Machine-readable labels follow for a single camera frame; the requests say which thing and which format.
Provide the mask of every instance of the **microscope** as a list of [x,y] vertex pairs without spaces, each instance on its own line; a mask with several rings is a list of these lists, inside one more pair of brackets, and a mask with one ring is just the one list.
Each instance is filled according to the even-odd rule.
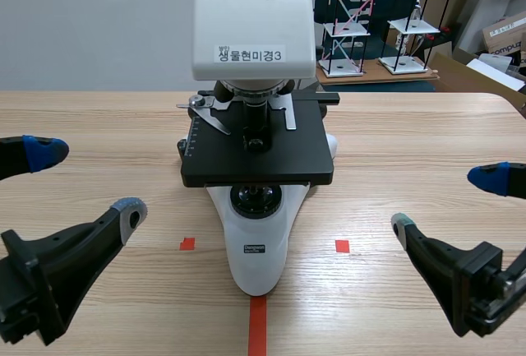
[[[178,143],[182,181],[210,194],[233,279],[251,296],[277,285],[307,192],[333,178],[338,143],[325,132],[323,119],[339,96],[294,90],[294,80],[315,75],[313,29],[311,0],[195,4],[194,77],[216,84],[178,106],[191,119]],[[68,152],[56,139],[0,139],[0,180],[53,167]],[[468,180],[489,192],[526,198],[524,164],[476,168]],[[38,331],[48,345],[63,335],[91,285],[146,215],[141,200],[126,198],[94,222],[40,240],[3,233],[3,340],[15,344]],[[526,250],[502,270],[502,250],[489,243],[461,251],[427,238],[403,214],[391,225],[457,335],[490,334],[526,301]]]
[[195,0],[193,75],[217,81],[187,104],[178,143],[186,187],[205,187],[224,227],[233,279],[269,293],[310,187],[332,182],[336,139],[326,105],[338,94],[294,91],[313,78],[312,0]]

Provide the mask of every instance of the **microscope stage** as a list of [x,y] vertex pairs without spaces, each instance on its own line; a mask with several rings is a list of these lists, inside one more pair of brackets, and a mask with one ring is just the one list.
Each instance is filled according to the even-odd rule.
[[283,110],[270,110],[272,147],[263,153],[244,149],[242,102],[232,102],[226,111],[212,110],[212,116],[232,133],[229,136],[194,117],[182,160],[184,185],[330,184],[334,166],[321,117],[322,101],[302,96],[293,94],[297,130],[287,130]]

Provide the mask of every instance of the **gray fingertip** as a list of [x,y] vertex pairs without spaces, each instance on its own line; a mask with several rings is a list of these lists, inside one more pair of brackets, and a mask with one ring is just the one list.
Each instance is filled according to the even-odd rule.
[[121,241],[122,245],[126,245],[126,242],[139,227],[139,224],[146,219],[148,207],[140,198],[126,197],[113,203],[111,208],[121,213]]
[[403,226],[407,226],[408,224],[414,224],[411,218],[409,218],[406,214],[402,214],[401,212],[399,212],[398,214],[394,214],[391,218],[392,225],[395,225],[397,223]]

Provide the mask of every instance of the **blue fingertip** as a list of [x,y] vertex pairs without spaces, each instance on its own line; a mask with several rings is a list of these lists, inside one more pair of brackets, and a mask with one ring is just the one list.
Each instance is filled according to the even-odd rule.
[[468,180],[474,186],[498,196],[508,195],[509,179],[510,163],[508,162],[475,167],[468,173]]
[[31,173],[62,163],[69,154],[67,143],[58,138],[52,138],[49,143],[43,143],[34,136],[23,136],[22,140]]

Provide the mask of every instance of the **desk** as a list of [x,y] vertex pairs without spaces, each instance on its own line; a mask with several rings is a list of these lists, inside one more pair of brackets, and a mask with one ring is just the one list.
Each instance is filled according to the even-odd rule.
[[[190,93],[0,93],[2,136],[60,137],[58,167],[0,185],[0,229],[40,238],[96,219],[122,196],[150,214],[100,276],[70,330],[49,348],[35,335],[2,356],[245,356],[249,297],[233,282],[207,193],[185,189],[178,139]],[[430,237],[486,240],[505,264],[526,243],[526,201],[481,192],[469,169],[525,161],[526,122],[484,94],[343,95],[330,108],[335,180],[303,205],[288,261],[268,296],[268,355],[524,355],[526,308],[494,335],[456,337],[390,228],[398,211]],[[184,237],[196,250],[180,252]],[[351,253],[335,253],[347,239]]]

